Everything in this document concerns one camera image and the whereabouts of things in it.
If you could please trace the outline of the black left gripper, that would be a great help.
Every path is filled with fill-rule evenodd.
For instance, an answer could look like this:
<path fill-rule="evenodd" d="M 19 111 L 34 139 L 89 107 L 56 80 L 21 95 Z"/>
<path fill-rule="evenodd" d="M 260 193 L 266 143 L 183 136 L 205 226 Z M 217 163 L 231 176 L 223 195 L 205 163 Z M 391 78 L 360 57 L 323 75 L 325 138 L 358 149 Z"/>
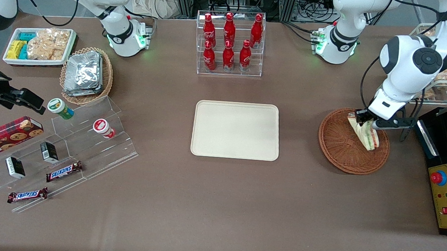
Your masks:
<path fill-rule="evenodd" d="M 356 110 L 355 111 L 355 117 L 357 123 L 362 126 L 367 122 L 370 122 L 371 124 L 380 121 L 381 118 L 375 115 L 374 113 L 368 111 L 368 109 L 363 110 Z"/>

